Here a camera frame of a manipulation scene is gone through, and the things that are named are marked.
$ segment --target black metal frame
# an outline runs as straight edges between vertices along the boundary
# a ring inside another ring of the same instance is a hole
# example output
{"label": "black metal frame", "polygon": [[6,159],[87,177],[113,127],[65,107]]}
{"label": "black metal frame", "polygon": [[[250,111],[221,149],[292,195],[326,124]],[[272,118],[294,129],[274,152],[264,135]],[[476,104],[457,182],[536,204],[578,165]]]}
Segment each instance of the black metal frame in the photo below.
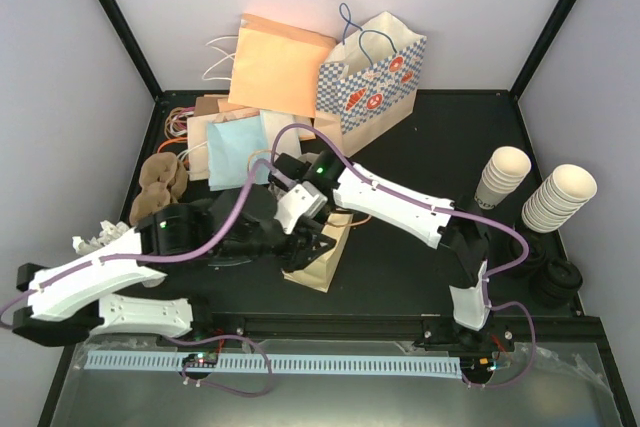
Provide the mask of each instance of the black metal frame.
{"label": "black metal frame", "polygon": [[[116,0],[99,0],[109,20],[113,24],[118,36],[122,40],[127,52],[135,64],[140,76],[144,80],[156,105],[145,135],[144,144],[136,164],[136,174],[146,159],[153,152],[153,138],[160,128],[163,113],[168,105],[168,98],[177,92],[165,92],[158,84],[151,67],[146,61],[140,46],[138,45],[131,29],[129,28],[122,11]],[[562,27],[576,0],[559,0],[542,33],[535,43],[529,57],[520,71],[511,90],[508,92],[512,100],[513,108],[520,112],[518,100],[540,65],[555,36]],[[520,117],[523,131],[524,121]],[[535,172],[537,180],[542,181],[539,172]],[[137,184],[133,182],[127,193],[121,218],[125,218],[136,195]],[[536,318],[536,335],[541,342],[567,342],[567,343],[595,343],[600,357],[605,366],[609,384],[615,396],[616,406],[620,412],[625,426],[635,426],[636,421],[631,410],[618,368],[611,353],[605,331],[599,318],[583,317],[578,309],[581,309],[579,300],[576,301],[576,317],[574,318]],[[508,322],[514,340],[526,341],[530,339],[529,326],[522,317],[501,317],[501,321]],[[254,338],[323,338],[323,339],[406,339],[415,340],[416,335],[425,331],[428,319],[423,317],[357,318],[353,316],[340,318],[336,316],[279,316],[279,315],[252,315],[238,318],[234,316],[229,322],[241,322],[247,335]],[[46,399],[38,426],[50,425],[53,420],[55,407],[60,397],[67,370],[71,363],[73,347],[64,349],[54,379]]]}

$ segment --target crumpled white paper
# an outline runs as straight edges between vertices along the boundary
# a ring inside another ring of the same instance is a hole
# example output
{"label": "crumpled white paper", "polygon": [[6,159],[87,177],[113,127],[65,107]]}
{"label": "crumpled white paper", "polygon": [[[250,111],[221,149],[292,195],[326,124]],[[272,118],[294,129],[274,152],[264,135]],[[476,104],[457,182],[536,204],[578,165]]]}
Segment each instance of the crumpled white paper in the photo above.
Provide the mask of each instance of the crumpled white paper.
{"label": "crumpled white paper", "polygon": [[108,220],[100,222],[102,231],[98,234],[98,238],[93,237],[90,241],[84,240],[80,236],[72,237],[73,248],[78,255],[87,255],[91,252],[101,249],[105,245],[110,244],[114,240],[120,238],[130,227],[124,222],[118,222],[113,225]]}

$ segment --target orange paper bag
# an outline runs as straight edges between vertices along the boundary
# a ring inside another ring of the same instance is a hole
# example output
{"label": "orange paper bag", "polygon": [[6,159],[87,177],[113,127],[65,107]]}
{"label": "orange paper bag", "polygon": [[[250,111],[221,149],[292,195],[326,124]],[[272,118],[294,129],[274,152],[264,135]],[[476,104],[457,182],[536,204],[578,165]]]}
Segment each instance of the orange paper bag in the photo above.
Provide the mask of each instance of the orange paper bag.
{"label": "orange paper bag", "polygon": [[315,117],[318,71],[335,45],[331,37],[243,15],[229,102]]}

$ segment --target light blue paper bag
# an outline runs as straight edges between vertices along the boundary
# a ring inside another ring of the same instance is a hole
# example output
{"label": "light blue paper bag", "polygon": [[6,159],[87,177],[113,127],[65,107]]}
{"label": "light blue paper bag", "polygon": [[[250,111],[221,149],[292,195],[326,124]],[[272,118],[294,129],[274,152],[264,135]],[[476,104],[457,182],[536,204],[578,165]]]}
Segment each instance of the light blue paper bag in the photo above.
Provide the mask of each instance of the light blue paper bag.
{"label": "light blue paper bag", "polygon": [[[207,125],[209,149],[209,189],[213,191],[241,187],[247,180],[247,161],[257,150],[269,145],[260,116]],[[268,154],[258,157],[267,158]],[[269,171],[260,168],[256,184],[266,184]]]}

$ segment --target checkered paper bag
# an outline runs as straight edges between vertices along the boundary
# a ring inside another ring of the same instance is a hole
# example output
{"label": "checkered paper bag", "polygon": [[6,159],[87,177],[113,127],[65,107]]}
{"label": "checkered paper bag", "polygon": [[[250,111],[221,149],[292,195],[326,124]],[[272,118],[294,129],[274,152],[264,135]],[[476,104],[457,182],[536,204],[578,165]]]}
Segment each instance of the checkered paper bag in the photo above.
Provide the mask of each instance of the checkered paper bag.
{"label": "checkered paper bag", "polygon": [[316,96],[318,111],[339,116],[347,156],[413,112],[427,41],[389,12],[356,27],[320,66]]}

